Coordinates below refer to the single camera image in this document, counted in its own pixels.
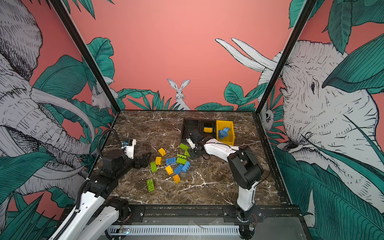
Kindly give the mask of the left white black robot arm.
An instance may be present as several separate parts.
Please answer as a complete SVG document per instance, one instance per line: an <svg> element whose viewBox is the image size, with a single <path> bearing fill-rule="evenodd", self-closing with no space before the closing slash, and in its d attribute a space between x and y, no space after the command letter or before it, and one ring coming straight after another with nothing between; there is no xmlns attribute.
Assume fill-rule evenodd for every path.
<svg viewBox="0 0 384 240"><path fill-rule="evenodd" d="M52 240L96 240L113 223L130 220L133 210L127 200L109 199L113 190L131 169L146 168L152 153L130 159L124 150L112 150L101 156L103 168L79 189L74 208L63 220Z"/></svg>

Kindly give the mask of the black bin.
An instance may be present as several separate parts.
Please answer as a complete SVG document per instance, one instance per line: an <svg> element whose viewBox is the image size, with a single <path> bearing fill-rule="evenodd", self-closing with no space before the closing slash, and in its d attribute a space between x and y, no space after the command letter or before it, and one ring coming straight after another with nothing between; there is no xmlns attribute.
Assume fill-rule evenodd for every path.
<svg viewBox="0 0 384 240"><path fill-rule="evenodd" d="M217 137L216 121L200 120L199 131L203 138L212 137L215 139Z"/></svg>
<svg viewBox="0 0 384 240"><path fill-rule="evenodd" d="M197 119L183 119L182 124L182 133L181 133L181 143L187 144L187 138L189 137L190 133L195 130L199 129L199 120Z"/></svg>

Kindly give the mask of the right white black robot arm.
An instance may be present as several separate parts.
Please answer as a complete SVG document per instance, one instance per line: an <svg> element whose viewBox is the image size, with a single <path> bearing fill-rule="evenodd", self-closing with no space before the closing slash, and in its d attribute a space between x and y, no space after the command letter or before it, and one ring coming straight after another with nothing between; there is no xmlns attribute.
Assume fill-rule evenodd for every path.
<svg viewBox="0 0 384 240"><path fill-rule="evenodd" d="M243 212L255 205L256 187L261 181L264 169L258 157L248 146L230 146L210 136L204 138L198 130L193 130L187 137L191 146L189 154L193 159L203 155L218 157L226 161L233 178L239 186L237 206Z"/></svg>

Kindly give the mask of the yellow plastic bin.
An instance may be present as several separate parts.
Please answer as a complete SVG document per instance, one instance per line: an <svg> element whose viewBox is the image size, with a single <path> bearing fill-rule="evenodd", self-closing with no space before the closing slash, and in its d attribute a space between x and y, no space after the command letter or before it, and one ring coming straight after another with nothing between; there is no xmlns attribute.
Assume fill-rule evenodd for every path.
<svg viewBox="0 0 384 240"><path fill-rule="evenodd" d="M216 120L217 140L224 144L235 145L234 123L232 121Z"/></svg>

